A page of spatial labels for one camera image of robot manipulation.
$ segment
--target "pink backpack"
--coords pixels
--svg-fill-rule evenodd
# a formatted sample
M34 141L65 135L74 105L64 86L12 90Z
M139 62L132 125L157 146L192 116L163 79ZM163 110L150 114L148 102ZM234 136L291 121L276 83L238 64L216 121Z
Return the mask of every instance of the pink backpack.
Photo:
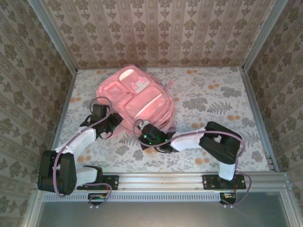
M123 121L114 135L126 129L132 133L134 122L143 119L162 131L168 131L175 120L175 104L167 91L171 80L164 89L160 82L147 72L129 65L116 72L100 84L97 96L107 97ZM106 104L104 99L98 103Z

